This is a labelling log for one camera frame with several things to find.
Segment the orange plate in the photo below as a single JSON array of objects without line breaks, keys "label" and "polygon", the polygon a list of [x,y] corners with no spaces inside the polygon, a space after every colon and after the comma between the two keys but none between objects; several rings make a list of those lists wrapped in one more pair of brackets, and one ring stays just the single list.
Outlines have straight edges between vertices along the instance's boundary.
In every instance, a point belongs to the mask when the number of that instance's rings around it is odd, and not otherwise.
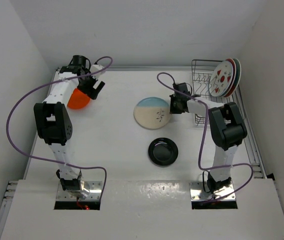
[{"label": "orange plate", "polygon": [[86,94],[76,88],[70,96],[67,107],[72,110],[83,109],[89,104],[90,100]]}]

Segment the beige blue leaf plate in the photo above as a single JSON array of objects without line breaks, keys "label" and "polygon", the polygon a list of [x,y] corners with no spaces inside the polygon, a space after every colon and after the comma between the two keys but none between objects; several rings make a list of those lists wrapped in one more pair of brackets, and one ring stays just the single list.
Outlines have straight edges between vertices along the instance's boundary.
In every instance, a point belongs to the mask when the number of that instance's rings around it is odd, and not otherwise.
[{"label": "beige blue leaf plate", "polygon": [[159,97],[147,97],[140,100],[133,110],[135,121],[143,128],[157,130],[171,119],[170,105]]}]

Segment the black plate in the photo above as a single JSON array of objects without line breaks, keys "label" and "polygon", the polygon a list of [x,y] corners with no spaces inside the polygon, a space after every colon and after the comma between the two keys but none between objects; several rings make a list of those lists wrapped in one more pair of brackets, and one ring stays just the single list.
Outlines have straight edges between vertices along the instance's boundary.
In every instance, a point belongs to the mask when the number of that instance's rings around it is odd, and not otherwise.
[{"label": "black plate", "polygon": [[147,153],[153,164],[158,167],[168,167],[177,160],[179,149],[173,140],[159,137],[149,144]]}]

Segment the white watermelon pattern plate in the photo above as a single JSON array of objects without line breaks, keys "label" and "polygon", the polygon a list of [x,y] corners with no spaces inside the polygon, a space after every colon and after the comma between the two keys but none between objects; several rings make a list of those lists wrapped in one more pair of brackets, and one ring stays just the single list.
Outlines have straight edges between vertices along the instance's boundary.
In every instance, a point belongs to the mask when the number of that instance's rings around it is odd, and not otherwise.
[{"label": "white watermelon pattern plate", "polygon": [[234,75],[233,64],[228,61],[222,61],[213,71],[210,80],[208,92],[212,97],[222,96],[231,84]]}]

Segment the red teal floral plate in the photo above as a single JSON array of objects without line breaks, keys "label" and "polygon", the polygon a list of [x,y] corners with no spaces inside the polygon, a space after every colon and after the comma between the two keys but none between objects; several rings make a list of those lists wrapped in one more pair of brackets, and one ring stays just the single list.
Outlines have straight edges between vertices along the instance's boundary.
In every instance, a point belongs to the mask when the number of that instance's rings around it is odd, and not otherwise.
[{"label": "red teal floral plate", "polygon": [[227,61],[231,63],[233,73],[232,73],[231,80],[229,82],[229,86],[227,87],[225,93],[222,95],[223,98],[226,98],[228,96],[228,94],[229,94],[229,92],[230,92],[230,90],[231,90],[231,88],[232,88],[232,86],[233,86],[233,84],[235,82],[236,73],[237,73],[237,66],[236,66],[236,63],[235,63],[234,59],[233,58],[228,58]]},{"label": "red teal floral plate", "polygon": [[238,87],[240,80],[241,80],[241,75],[242,75],[242,65],[240,63],[240,61],[237,58],[233,59],[236,65],[236,74],[235,74],[235,79],[234,79],[234,83],[231,87],[231,89],[228,92],[227,97],[230,97],[233,92],[236,90],[236,88]]}]

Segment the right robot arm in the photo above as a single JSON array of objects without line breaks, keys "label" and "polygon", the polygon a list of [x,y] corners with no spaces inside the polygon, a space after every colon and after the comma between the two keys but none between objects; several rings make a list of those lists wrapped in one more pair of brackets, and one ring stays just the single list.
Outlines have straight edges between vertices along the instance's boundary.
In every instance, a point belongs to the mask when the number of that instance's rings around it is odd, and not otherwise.
[{"label": "right robot arm", "polygon": [[[204,117],[204,130],[198,155],[198,167],[207,175],[207,187],[211,194],[231,184],[231,168],[234,155],[247,137],[248,131],[236,103],[217,103],[198,95],[191,95],[187,84],[173,83],[170,96],[172,114],[192,113]],[[202,167],[202,155],[207,128],[215,144],[212,167]]]}]

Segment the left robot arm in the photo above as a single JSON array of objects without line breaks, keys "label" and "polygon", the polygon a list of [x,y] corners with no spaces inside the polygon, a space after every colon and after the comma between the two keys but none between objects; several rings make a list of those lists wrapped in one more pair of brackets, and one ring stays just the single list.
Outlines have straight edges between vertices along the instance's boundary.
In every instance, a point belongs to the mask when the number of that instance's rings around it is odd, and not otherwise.
[{"label": "left robot arm", "polygon": [[53,85],[50,94],[33,108],[38,136],[49,146],[58,162],[56,174],[62,190],[78,199],[85,199],[90,189],[82,178],[81,170],[71,166],[69,141],[73,125],[67,105],[75,89],[95,100],[105,85],[102,81],[95,86],[103,72],[102,65],[91,64],[85,56],[74,55],[69,65],[59,70],[58,82]]}]

